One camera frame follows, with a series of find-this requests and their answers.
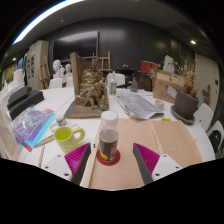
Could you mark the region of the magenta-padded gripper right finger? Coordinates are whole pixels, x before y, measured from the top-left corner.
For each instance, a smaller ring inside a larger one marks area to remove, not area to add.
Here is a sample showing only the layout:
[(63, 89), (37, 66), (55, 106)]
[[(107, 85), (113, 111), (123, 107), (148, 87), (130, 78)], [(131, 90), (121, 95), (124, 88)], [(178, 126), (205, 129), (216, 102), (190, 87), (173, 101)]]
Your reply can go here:
[(145, 185), (182, 169), (168, 154), (159, 155), (137, 143), (133, 144), (133, 154)]

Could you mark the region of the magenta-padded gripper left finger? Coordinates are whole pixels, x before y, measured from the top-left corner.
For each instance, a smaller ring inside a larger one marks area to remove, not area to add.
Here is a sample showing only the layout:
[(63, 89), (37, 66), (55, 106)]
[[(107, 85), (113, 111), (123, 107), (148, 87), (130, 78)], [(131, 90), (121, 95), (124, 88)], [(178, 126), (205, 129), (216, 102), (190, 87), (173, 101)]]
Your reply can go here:
[(79, 185), (90, 153), (91, 144), (84, 144), (66, 155), (57, 154), (43, 166), (43, 169)]

